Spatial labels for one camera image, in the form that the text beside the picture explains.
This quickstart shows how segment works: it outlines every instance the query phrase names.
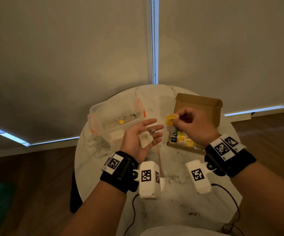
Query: white roller blind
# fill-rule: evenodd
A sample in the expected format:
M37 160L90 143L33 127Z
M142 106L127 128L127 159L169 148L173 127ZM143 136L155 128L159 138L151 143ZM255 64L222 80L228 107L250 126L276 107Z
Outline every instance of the white roller blind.
M151 84L149 0L0 0L0 129L78 136L89 108Z
M284 104L284 0L160 0L159 83L223 112Z

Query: left hand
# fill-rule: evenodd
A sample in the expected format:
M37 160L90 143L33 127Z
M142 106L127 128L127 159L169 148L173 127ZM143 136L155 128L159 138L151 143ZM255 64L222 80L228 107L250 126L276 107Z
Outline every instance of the left hand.
M155 132L152 134L154 140L146 147L142 148L140 144L140 138L139 134L141 134L144 131L147 131L148 129L152 129L155 131L161 130L164 128L163 125L156 125L152 127L147 127L150 124L156 123L156 118L151 118L144 120L133 127L131 127L129 130L127 130L124 133L124 137L122 140L122 144L120 147L120 150L128 153L130 156L132 156L139 164L141 164L145 158L150 149L155 146L156 144L160 143L162 141L163 134L161 132Z

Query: open cardboard box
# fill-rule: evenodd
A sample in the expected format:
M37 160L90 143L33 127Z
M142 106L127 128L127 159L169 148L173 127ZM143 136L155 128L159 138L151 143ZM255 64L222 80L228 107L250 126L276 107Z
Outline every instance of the open cardboard box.
M198 95L191 95L185 93L178 93L176 96L176 104L174 113L183 107L199 108L206 111L208 118L213 122L215 127L220 125L221 108L223 107L223 102L217 98L208 98ZM205 155L205 150L195 149L191 147L186 147L179 145L175 142L171 142L171 133L169 133L167 145L175 147L178 149L199 153Z

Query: clear plastic container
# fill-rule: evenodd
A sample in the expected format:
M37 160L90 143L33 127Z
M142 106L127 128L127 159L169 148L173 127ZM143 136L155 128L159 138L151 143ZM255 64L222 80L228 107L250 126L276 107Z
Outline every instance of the clear plastic container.
M141 100L133 94L114 96L98 103L89 109L87 115L91 132L102 136L111 145L119 143L124 132L145 117Z

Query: marble tabletop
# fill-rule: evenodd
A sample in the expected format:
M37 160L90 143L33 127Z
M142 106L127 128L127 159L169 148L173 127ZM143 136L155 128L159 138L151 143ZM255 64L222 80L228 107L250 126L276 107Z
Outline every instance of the marble tabletop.
M197 95L189 90L167 85L145 85L128 89L117 95L130 93L141 99L147 119L157 118L156 124L164 125L166 115L174 111L177 93ZM239 140L235 129L223 114L218 131ZM164 190L161 198L157 200L136 198L135 223L126 235L136 236L152 227L173 224L219 230L236 212L233 200L223 189L216 186L213 186L211 193L197 193L185 163L195 159L204 162L204 156L167 146L168 132L165 128L161 132L164 134L163 141L159 144L162 170L166 178ZM74 162L76 183L83 202L99 182L101 167L112 154L109 144L101 137L95 137L86 123L76 147ZM146 160L158 163L156 147L151 149ZM225 187L238 205L240 204L242 196L227 176L219 177L210 173L208 178L211 183ZM138 191L134 193L129 191L127 194L117 236L122 236L132 223L132 199L137 193Z

